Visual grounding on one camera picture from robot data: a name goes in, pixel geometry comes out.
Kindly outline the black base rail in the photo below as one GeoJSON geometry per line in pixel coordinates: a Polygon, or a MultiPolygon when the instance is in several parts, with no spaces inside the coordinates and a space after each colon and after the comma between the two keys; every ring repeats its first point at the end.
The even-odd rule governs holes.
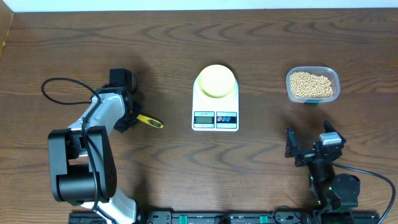
{"type": "Polygon", "coordinates": [[[379,215],[373,212],[324,212],[320,217],[304,215],[300,212],[279,210],[267,213],[172,213],[166,211],[150,212],[139,223],[149,224],[261,224],[261,223],[365,223],[374,224],[379,215]]]}

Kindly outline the white digital kitchen scale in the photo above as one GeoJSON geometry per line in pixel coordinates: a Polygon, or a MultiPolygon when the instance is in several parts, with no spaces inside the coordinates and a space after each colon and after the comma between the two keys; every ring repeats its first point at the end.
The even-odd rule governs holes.
{"type": "Polygon", "coordinates": [[[201,92],[198,76],[193,84],[192,129],[194,131],[235,132],[239,129],[239,85],[223,98],[210,98],[201,92]]]}

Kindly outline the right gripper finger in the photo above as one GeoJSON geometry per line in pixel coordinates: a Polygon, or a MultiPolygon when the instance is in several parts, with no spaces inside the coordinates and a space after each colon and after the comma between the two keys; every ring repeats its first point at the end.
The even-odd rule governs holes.
{"type": "Polygon", "coordinates": [[[287,127],[285,132],[287,136],[286,146],[285,146],[285,157],[286,158],[295,157],[299,153],[299,147],[295,140],[295,134],[290,127],[287,127]]]}
{"type": "Polygon", "coordinates": [[[323,123],[323,127],[326,133],[336,133],[337,135],[339,135],[338,131],[332,126],[332,124],[328,120],[325,120],[325,122],[323,123]]]}

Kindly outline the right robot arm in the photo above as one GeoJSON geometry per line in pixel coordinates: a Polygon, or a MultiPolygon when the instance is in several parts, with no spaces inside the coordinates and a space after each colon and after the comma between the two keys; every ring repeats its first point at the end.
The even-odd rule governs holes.
{"type": "Polygon", "coordinates": [[[331,125],[324,122],[325,132],[311,149],[301,150],[293,130],[286,129],[285,157],[295,159],[295,167],[308,167],[310,191],[319,203],[319,208],[303,216],[304,223],[354,222],[354,218],[336,215],[327,218],[327,213],[350,213],[358,206],[360,180],[350,174],[335,174],[333,162],[342,155],[346,139],[331,125]]]}

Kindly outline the yellow plastic bowl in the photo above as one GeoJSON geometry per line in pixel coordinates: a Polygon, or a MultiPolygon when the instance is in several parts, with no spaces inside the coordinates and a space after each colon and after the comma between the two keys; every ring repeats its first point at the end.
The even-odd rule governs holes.
{"type": "Polygon", "coordinates": [[[235,88],[233,72],[224,65],[209,65],[198,76],[198,86],[210,98],[223,98],[235,88]]]}

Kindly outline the yellow measuring scoop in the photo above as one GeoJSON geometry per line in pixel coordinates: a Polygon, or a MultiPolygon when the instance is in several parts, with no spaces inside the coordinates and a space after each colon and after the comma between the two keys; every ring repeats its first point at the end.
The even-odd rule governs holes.
{"type": "Polygon", "coordinates": [[[155,127],[155,128],[163,128],[164,125],[161,121],[151,118],[150,116],[146,116],[143,114],[139,114],[137,116],[137,119],[145,124],[148,124],[149,126],[155,127]]]}

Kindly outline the clear plastic container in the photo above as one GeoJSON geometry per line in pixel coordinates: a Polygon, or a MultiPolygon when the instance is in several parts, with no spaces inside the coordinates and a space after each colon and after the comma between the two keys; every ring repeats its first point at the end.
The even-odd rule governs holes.
{"type": "Polygon", "coordinates": [[[327,103],[339,96],[340,81],[329,67],[295,67],[286,76],[286,89],[289,100],[294,103],[327,103]]]}

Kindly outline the pile of soybeans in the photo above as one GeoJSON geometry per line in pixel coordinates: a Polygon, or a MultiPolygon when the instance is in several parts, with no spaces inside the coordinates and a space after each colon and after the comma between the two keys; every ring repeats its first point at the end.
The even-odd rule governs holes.
{"type": "Polygon", "coordinates": [[[293,73],[290,76],[290,87],[295,96],[304,98],[329,98],[334,94],[327,77],[308,72],[293,73]]]}

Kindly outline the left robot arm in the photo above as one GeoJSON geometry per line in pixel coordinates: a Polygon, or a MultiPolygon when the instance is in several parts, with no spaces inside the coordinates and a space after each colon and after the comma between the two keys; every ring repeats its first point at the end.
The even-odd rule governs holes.
{"type": "Polygon", "coordinates": [[[146,223],[135,200],[118,188],[109,142],[112,130],[123,132],[134,120],[135,90],[106,85],[94,91],[89,107],[66,129],[48,136],[50,180],[58,202],[89,208],[107,223],[146,223]]]}

